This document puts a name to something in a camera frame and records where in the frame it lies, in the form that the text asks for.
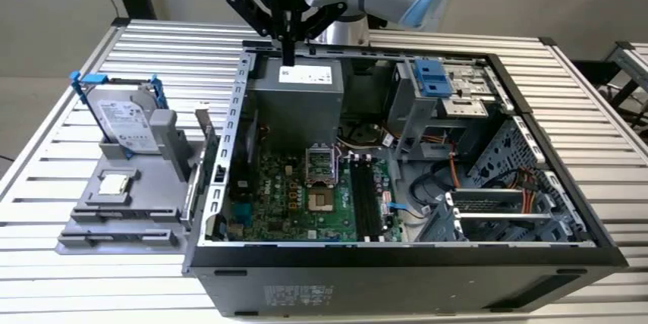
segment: blue clip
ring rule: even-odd
[[[105,74],[88,74],[81,79],[82,83],[93,83],[101,85],[108,82],[108,75]]]
[[[414,76],[421,83],[421,95],[440,98],[452,95],[452,85],[440,61],[414,60]]]
[[[162,109],[168,109],[166,97],[164,96],[162,82],[157,78],[157,74],[150,77],[150,85],[153,85],[154,96],[157,97],[157,106]]]
[[[72,86],[72,90],[76,92],[78,95],[78,98],[81,100],[82,105],[88,104],[88,98],[85,97],[85,93],[81,90],[81,84],[78,83],[78,78],[81,76],[81,73],[78,71],[72,71],[69,73],[69,85]]]
[[[386,203],[386,206],[392,209],[406,210],[405,204]]]

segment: metal table surface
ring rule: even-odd
[[[374,46],[496,53],[532,106],[629,269],[529,314],[276,319],[277,322],[645,322],[648,153],[560,49],[533,38],[373,31]],[[201,133],[193,105],[224,120],[244,26],[134,20],[112,27],[82,66],[165,84],[178,126]],[[86,108],[66,90],[0,181],[0,322],[224,320],[180,255],[58,256],[57,235],[100,157]]]

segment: white label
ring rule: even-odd
[[[280,83],[316,83],[320,85],[330,85],[333,83],[330,67],[306,66],[302,64],[281,66]]]
[[[385,138],[382,138],[382,146],[389,147],[393,143],[393,136],[392,134],[386,133]]]
[[[333,285],[262,286],[265,304],[270,307],[318,307],[330,305]]]
[[[116,100],[98,101],[98,107],[117,143],[134,153],[158,152],[141,107],[134,102]]]

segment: gray plastic drive holder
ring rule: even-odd
[[[172,110],[156,109],[150,115],[149,125],[161,157],[170,161],[180,181],[186,182],[192,174],[192,167],[186,161],[192,154],[192,148],[186,143],[184,132],[174,129],[176,121],[177,115]]]

